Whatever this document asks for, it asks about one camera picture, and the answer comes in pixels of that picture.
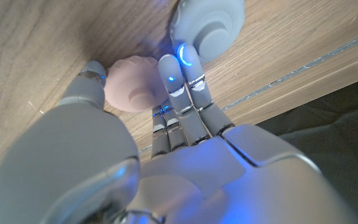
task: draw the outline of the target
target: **wooden table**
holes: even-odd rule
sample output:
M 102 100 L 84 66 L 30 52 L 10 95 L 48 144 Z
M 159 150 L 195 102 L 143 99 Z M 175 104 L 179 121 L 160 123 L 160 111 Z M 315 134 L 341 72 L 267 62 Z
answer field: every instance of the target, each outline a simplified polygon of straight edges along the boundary
M 89 60 L 172 53 L 169 0 L 0 0 L 0 163 L 9 145 L 54 107 Z M 358 81 L 358 1 L 247 0 L 235 44 L 204 65 L 215 102 L 258 123 Z M 151 112 L 126 113 L 143 162 Z

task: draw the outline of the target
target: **robotic arm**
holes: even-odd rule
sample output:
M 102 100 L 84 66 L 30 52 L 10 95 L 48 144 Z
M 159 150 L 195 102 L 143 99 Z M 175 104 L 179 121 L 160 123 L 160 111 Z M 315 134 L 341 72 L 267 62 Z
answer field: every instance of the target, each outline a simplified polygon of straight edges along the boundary
M 4 158 L 0 224 L 358 223 L 302 152 L 233 125 L 192 45 L 158 69 L 169 99 L 153 110 L 150 162 L 103 112 L 106 74 L 91 62 Z

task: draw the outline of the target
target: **grey disc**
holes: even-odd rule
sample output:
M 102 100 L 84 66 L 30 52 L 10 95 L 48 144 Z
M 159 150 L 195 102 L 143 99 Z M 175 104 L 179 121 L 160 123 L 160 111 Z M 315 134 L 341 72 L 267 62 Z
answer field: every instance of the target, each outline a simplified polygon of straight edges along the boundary
M 194 45 L 201 63 L 225 52 L 245 20 L 244 0 L 181 0 L 170 26 L 173 48 Z

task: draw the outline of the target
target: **blue led light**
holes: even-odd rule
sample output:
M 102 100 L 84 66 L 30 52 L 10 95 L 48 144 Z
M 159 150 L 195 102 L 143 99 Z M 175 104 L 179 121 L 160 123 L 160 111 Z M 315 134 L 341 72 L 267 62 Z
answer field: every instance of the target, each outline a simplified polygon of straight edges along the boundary
M 192 66 L 193 64 L 192 63 L 188 63 L 185 61 L 185 59 L 183 59 L 183 49 L 185 48 L 185 45 L 182 44 L 179 48 L 179 57 L 180 57 L 180 60 L 181 62 L 184 64 L 184 65 L 187 65 L 187 66 Z

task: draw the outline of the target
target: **robot finger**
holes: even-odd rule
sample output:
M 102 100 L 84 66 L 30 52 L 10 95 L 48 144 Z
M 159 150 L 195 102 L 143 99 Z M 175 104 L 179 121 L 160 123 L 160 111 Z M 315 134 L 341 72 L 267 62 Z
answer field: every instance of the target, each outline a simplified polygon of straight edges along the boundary
M 189 146 L 185 133 L 183 132 L 183 128 L 178 120 L 178 116 L 172 106 L 171 101 L 167 99 L 165 102 L 162 103 L 161 107 L 163 109 L 165 122 L 167 124 L 167 133 L 169 137 L 171 151 L 174 151 L 181 147 Z
M 153 109 L 153 140 L 152 159 L 158 155 L 164 155 L 171 151 L 168 138 L 167 124 L 163 117 L 163 109 L 158 106 Z
M 212 100 L 196 49 L 190 44 L 182 44 L 178 49 L 178 58 L 191 99 L 210 133 L 221 135 L 233 127 L 231 120 Z
M 187 94 L 177 58 L 173 55 L 164 55 L 158 62 L 158 70 L 190 145 L 209 139 L 208 131 Z

